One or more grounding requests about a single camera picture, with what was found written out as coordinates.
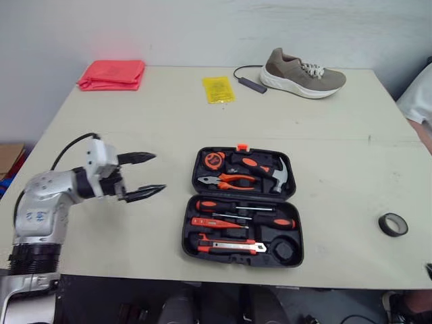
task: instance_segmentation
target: tape measure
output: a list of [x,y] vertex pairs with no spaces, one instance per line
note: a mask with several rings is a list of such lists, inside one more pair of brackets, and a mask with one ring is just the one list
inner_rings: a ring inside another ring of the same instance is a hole
[[395,213],[387,213],[378,219],[381,230],[391,237],[398,237],[408,232],[408,224],[405,219]]
[[224,159],[225,159],[224,152],[212,152],[205,156],[204,165],[208,169],[216,171],[222,168]]

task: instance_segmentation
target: sneaker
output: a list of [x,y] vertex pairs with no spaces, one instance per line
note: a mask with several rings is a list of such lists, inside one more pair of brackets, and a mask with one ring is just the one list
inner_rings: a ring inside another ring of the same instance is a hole
[[397,299],[401,298],[401,294],[397,294],[395,292],[386,292],[381,301],[383,303],[383,307],[385,312],[387,313],[388,324],[411,324],[410,321],[405,315],[403,315],[400,311],[398,311],[397,307],[395,307],[395,303]]
[[267,64],[261,68],[260,79],[270,88],[310,99],[328,97],[346,81],[343,73],[303,63],[298,57],[285,55],[280,48],[273,50]]

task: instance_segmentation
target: hammer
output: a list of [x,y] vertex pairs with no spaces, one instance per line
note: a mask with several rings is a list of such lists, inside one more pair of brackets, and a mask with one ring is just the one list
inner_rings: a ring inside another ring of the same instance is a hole
[[256,173],[259,173],[261,175],[264,175],[268,178],[276,179],[276,186],[274,186],[271,191],[276,192],[280,194],[282,192],[282,186],[287,182],[288,180],[288,171],[286,169],[286,165],[284,163],[284,160],[280,157],[279,160],[282,163],[282,170],[274,169],[272,167],[265,167],[263,165],[259,165],[258,162],[256,162],[253,159],[250,159],[248,157],[242,158],[242,163],[245,167],[250,169],[251,171],[255,171]]
[[285,165],[284,161],[282,160],[282,158],[280,157],[279,159],[281,160],[281,163],[282,163],[282,170],[274,169],[271,177],[273,179],[276,179],[276,186],[274,186],[271,189],[271,191],[277,192],[280,194],[282,191],[282,186],[286,183],[286,180],[288,180],[288,171],[286,169],[286,165]]

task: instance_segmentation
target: cardboard box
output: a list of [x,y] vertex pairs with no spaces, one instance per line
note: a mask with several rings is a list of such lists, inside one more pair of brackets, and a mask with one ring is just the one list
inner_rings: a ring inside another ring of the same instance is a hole
[[0,181],[24,154],[24,144],[0,144]]

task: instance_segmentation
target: tool kit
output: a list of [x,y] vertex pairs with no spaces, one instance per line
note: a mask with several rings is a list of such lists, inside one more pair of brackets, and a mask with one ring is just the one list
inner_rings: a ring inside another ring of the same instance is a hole
[[190,256],[255,267],[303,261],[300,216],[286,199],[296,191],[290,160],[280,152],[202,148],[186,207],[182,247]]

